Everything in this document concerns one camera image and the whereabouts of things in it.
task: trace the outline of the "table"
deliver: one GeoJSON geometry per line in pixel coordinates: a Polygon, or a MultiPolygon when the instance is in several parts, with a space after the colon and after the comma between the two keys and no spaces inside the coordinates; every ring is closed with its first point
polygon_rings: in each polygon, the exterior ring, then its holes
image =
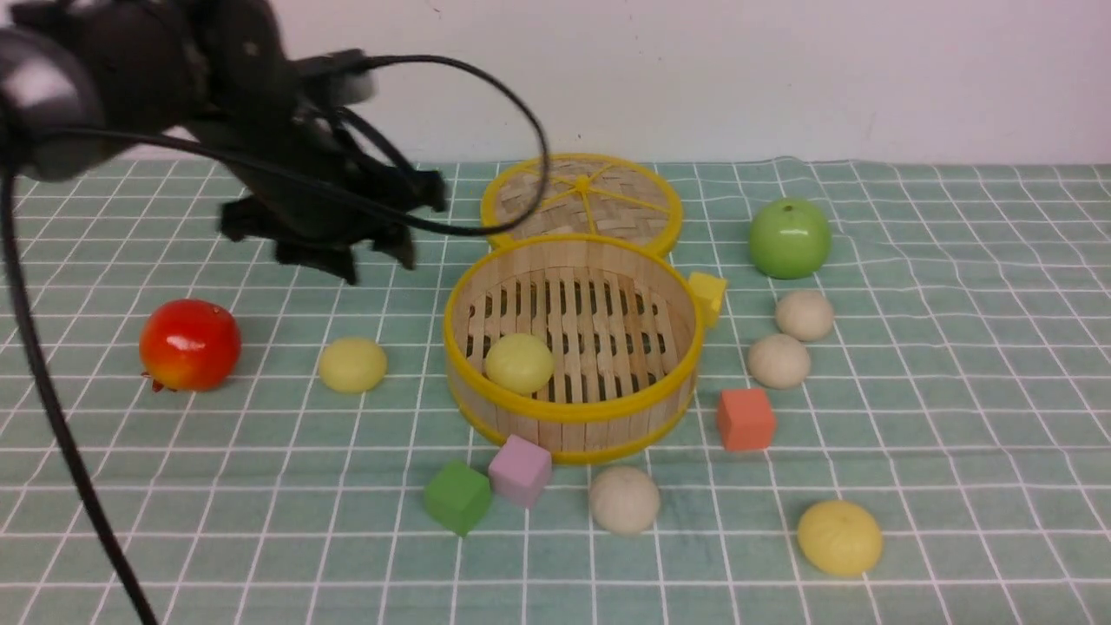
{"type": "MultiPolygon", "coordinates": [[[[631,540],[592,527],[582,467],[558,468],[531,514],[496,501],[464,541],[423,513],[439,467],[493,455],[453,407],[441,339],[486,241],[418,232],[417,270],[362,251],[362,283],[340,286],[218,239],[218,204],[241,187],[210,161],[24,182],[54,380],[164,623],[1111,623],[1111,167],[648,164],[684,200],[672,263],[729,292],[688,416],[624,461],[664,502],[631,540]],[[784,194],[828,211],[833,252],[772,283],[744,232],[784,194]],[[811,346],[803,387],[770,392],[773,446],[725,453],[718,394],[753,384],[744,351],[797,288],[824,291],[837,332],[811,346]],[[183,295],[234,312],[242,360],[218,392],[153,394],[139,330],[183,295]],[[364,397],[313,380],[321,346],[350,334],[390,355],[364,397]],[[867,579],[829,578],[793,543],[830,497],[887,532],[867,579]]],[[[477,224],[499,164],[426,165],[451,179],[451,220],[477,224]]],[[[4,298],[0,621],[131,623],[51,444],[4,298]]]]}

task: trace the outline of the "green apple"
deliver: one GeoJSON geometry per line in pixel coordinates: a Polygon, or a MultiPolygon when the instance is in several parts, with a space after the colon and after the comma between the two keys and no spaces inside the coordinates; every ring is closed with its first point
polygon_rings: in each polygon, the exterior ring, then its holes
{"type": "Polygon", "coordinates": [[[782,198],[760,209],[749,229],[752,264],[780,280],[805,278],[830,254],[829,221],[801,198],[782,198]]]}

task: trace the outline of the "yellow cube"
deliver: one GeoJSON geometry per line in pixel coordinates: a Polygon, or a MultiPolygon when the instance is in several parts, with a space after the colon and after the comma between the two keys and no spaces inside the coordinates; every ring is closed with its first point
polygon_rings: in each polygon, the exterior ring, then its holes
{"type": "Polygon", "coordinates": [[[725,299],[725,286],[729,285],[729,282],[723,278],[700,271],[691,272],[691,276],[687,279],[687,282],[691,285],[694,294],[702,300],[702,305],[705,308],[707,327],[714,327],[718,324],[718,317],[721,315],[721,302],[725,299]]]}

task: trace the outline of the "bamboo steamer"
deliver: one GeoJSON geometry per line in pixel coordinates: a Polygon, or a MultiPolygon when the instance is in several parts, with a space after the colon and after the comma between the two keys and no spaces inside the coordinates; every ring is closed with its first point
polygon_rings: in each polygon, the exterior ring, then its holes
{"type": "MultiPolygon", "coordinates": [[[[538,215],[512,235],[491,236],[493,250],[448,299],[448,384],[491,443],[516,434],[556,463],[604,463],[648,447],[682,420],[705,312],[663,259],[681,223],[665,181],[597,154],[557,154],[552,164],[554,188],[538,215]],[[622,203],[635,210],[621,212],[622,203]],[[554,356],[552,380],[531,397],[483,375],[490,346],[513,333],[540,337],[554,356]]],[[[491,183],[483,221],[523,210],[539,179],[534,167],[521,163],[491,183]]]]}

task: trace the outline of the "white wall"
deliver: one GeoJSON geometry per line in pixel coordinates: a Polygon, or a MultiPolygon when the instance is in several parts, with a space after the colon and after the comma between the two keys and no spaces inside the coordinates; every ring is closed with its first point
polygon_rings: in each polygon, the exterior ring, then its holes
{"type": "MultiPolygon", "coordinates": [[[[1111,161],[1111,0],[271,1],[291,56],[434,52],[491,71],[558,150],[1111,161]]],[[[396,68],[379,88],[358,110],[414,159],[536,151],[474,79],[396,68]]]]}

